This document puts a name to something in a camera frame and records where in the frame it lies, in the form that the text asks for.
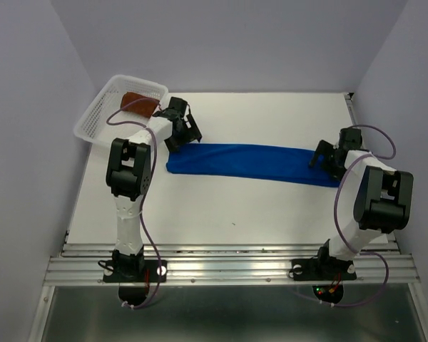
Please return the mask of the brown towel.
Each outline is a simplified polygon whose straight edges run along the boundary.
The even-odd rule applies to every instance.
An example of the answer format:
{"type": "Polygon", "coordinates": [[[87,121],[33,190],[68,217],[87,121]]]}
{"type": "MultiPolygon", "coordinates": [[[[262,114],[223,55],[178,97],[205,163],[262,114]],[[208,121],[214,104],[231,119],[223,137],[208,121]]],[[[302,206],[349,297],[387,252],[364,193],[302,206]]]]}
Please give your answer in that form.
{"type": "Polygon", "coordinates": [[[120,109],[149,119],[160,106],[160,101],[155,98],[127,92],[121,99],[120,109]]]}

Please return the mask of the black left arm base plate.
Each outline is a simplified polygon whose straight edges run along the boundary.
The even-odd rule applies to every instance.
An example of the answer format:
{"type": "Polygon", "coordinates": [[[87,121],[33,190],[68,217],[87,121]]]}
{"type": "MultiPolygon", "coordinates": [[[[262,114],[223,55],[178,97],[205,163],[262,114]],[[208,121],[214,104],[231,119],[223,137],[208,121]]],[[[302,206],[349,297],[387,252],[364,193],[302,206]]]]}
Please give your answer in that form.
{"type": "Polygon", "coordinates": [[[107,284],[166,282],[166,260],[162,261],[161,267],[157,259],[144,259],[137,264],[100,260],[98,265],[103,270],[103,282],[107,284]]]}

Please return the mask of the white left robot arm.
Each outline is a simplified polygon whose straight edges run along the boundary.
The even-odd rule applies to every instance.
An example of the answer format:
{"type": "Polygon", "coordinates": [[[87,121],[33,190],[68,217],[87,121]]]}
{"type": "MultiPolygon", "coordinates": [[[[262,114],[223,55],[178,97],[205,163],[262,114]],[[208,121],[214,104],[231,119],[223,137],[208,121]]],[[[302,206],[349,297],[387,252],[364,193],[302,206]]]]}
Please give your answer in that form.
{"type": "Polygon", "coordinates": [[[114,139],[110,146],[106,184],[116,204],[117,240],[111,265],[100,263],[112,274],[135,281],[145,269],[141,219],[143,201],[156,168],[158,146],[165,144],[169,152],[177,152],[185,144],[201,141],[202,134],[188,102],[177,97],[172,97],[168,107],[162,109],[156,99],[127,93],[106,124],[141,127],[128,138],[114,139]]]}

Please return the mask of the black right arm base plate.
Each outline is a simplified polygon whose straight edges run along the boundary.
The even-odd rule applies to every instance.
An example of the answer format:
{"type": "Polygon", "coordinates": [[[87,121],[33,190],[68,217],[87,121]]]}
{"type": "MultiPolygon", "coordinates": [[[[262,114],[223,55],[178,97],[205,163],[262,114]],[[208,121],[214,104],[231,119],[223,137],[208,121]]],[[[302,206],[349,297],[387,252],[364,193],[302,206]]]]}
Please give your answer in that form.
{"type": "Polygon", "coordinates": [[[291,268],[288,272],[289,277],[295,281],[354,281],[357,279],[356,272],[348,272],[348,269],[354,266],[352,261],[341,261],[329,258],[327,261],[321,261],[316,258],[310,259],[292,259],[291,268]]]}

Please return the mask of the blue towel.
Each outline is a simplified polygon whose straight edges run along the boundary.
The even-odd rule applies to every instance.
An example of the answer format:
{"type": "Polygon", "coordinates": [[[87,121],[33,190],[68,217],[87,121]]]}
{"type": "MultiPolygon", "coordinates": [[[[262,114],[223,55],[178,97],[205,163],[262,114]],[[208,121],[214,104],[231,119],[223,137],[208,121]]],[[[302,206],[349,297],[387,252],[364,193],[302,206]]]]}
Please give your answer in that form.
{"type": "Polygon", "coordinates": [[[337,188],[319,164],[310,167],[313,151],[270,145],[191,143],[169,154],[166,169],[179,175],[242,177],[337,188]]]}

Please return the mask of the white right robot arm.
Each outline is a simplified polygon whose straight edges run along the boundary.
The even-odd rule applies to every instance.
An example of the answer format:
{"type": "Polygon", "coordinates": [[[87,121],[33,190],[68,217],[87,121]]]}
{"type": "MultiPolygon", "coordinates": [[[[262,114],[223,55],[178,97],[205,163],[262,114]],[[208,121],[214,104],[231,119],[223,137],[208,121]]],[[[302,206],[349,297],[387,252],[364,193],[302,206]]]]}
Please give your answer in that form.
{"type": "Polygon", "coordinates": [[[335,218],[337,235],[328,239],[311,259],[303,260],[298,276],[309,280],[331,280],[336,276],[354,280],[354,258],[373,239],[407,226],[411,212],[414,176],[385,165],[364,149],[362,126],[340,131],[337,144],[319,141],[310,167],[319,164],[332,179],[344,186],[355,181],[352,218],[345,227],[335,218]]]}

